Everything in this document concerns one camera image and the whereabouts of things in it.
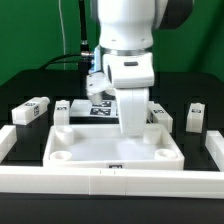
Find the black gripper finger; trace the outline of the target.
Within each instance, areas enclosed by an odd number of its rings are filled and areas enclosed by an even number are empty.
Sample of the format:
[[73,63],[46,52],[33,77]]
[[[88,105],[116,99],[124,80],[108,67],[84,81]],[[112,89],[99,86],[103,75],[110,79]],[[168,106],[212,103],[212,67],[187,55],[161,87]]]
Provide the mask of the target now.
[[123,135],[140,136],[147,120],[148,88],[116,89],[119,125]]

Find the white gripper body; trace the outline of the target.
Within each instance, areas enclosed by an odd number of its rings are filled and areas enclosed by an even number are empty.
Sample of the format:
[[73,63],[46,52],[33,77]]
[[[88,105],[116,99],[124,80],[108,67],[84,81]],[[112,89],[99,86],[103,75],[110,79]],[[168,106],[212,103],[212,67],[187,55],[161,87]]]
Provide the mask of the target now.
[[103,56],[103,72],[114,88],[131,89],[154,85],[153,56],[146,53],[138,56]]

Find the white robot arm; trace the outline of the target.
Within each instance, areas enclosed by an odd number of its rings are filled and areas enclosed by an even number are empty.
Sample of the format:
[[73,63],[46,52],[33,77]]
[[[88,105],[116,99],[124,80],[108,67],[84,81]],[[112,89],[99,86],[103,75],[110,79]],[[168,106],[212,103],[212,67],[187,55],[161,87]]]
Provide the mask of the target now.
[[122,134],[139,136],[145,130],[154,85],[153,32],[179,27],[193,5],[194,0],[92,0],[100,37],[87,95],[94,104],[103,92],[116,98]]

